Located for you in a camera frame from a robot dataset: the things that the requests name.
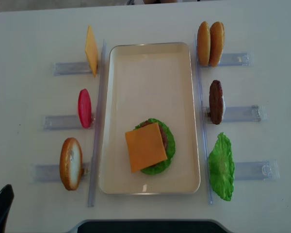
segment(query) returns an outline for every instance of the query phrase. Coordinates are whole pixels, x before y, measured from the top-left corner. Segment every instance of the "hamburger bun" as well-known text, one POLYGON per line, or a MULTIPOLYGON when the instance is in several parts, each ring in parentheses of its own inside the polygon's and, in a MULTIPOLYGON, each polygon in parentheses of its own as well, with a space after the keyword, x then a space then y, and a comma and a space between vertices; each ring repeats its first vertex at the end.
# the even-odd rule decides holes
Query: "hamburger bun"
POLYGON ((214 80, 209 91, 210 119, 213 124, 221 123, 225 111, 222 86, 219 80, 214 80))
POLYGON ((208 66, 210 57, 210 29, 206 21, 199 26, 197 33, 197 55, 202 66, 208 66))
POLYGON ((77 139, 67 138, 59 163, 60 179, 67 190, 76 190, 82 175, 82 150, 77 139))
POLYGON ((217 66, 220 61, 223 52, 224 37, 223 23, 215 22, 210 28, 211 47, 209 64, 212 67, 217 66))

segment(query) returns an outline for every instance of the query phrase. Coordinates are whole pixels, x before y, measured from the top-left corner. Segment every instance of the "tray rim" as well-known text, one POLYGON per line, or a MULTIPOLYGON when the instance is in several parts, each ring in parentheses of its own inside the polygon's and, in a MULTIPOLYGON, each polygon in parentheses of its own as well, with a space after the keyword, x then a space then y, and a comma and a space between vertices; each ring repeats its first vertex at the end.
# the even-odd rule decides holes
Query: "tray rim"
POLYGON ((199 182, 198 185, 196 187, 195 190, 190 191, 190 192, 131 192, 131 193, 108 193, 105 192, 100 184, 101 184, 101 160, 102 160, 102 152, 103 152, 103 138, 104 138, 104 128, 103 127, 103 136, 102 136, 102 141, 101 141, 101 151, 100 151, 100 160, 99 160, 99 170, 98 170, 98 186, 99 189, 107 195, 116 195, 116 196, 143 196, 143 195, 189 195, 189 194, 193 194, 195 193, 199 188, 200 188, 200 184, 201 184, 201 176, 200 176, 200 162, 199 162, 199 152, 198 152, 198 140, 197 140, 197 129, 196 129, 196 112, 195 112, 195 99, 194 99, 194 86, 193 86, 193 72, 192 72, 192 57, 191 57, 191 50, 188 44, 186 44, 185 42, 167 42, 167 43, 151 43, 151 44, 131 44, 131 45, 116 45, 114 46, 109 53, 109 69, 108 71, 110 71, 110 60, 111 60, 111 53, 114 49, 118 48, 118 47, 131 47, 131 46, 158 46, 158 45, 169 45, 169 44, 183 44, 184 46, 187 47, 188 49, 188 55, 189 55, 189 61, 190 61, 190 76, 191 76, 191 88, 192 88, 192 97, 193 97, 193 113, 194 113, 194 133, 195 133, 195 141, 196 141, 196 156, 197 156, 197 168, 198 168, 198 175, 199 175, 199 182))

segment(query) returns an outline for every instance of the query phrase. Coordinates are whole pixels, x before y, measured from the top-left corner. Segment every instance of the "cheese slice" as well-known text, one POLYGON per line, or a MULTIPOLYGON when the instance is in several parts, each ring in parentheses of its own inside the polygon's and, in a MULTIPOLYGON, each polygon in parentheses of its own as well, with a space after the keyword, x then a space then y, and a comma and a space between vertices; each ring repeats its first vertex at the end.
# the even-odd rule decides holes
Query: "cheese slice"
POLYGON ((131 172, 167 159, 158 123, 126 132, 131 172))
POLYGON ((89 66, 91 67, 91 70, 93 72, 93 75, 94 77, 96 77, 98 64, 98 50, 91 25, 88 25, 87 29, 85 53, 87 56, 87 60, 89 62, 89 66))

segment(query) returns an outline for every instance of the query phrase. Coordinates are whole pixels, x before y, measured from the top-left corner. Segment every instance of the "rectangular tray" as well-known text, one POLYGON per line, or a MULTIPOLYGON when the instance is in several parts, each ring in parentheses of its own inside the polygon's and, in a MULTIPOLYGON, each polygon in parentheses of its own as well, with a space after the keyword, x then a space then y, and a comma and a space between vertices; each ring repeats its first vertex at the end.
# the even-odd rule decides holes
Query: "rectangular tray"
POLYGON ((189 47, 184 43, 114 47, 110 53, 99 186, 107 194, 193 193, 200 185, 189 47), (174 135, 170 167, 131 173, 125 132, 148 118, 174 135))

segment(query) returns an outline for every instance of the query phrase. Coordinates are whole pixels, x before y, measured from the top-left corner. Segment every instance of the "sesame-free bun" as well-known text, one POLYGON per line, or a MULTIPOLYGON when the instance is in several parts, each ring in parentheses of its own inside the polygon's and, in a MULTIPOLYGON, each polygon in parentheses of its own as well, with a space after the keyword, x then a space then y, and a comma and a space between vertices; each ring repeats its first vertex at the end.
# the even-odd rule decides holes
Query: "sesame-free bun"
POLYGON ((59 163, 60 179, 67 190, 76 190, 82 175, 82 150, 77 139, 67 138, 59 163))
POLYGON ((197 33, 197 55, 202 66, 208 66, 210 57, 210 29, 206 21, 199 26, 197 33))
POLYGON ((218 65, 224 46, 224 26, 221 22, 215 22, 210 28, 210 59, 209 64, 212 67, 218 65))

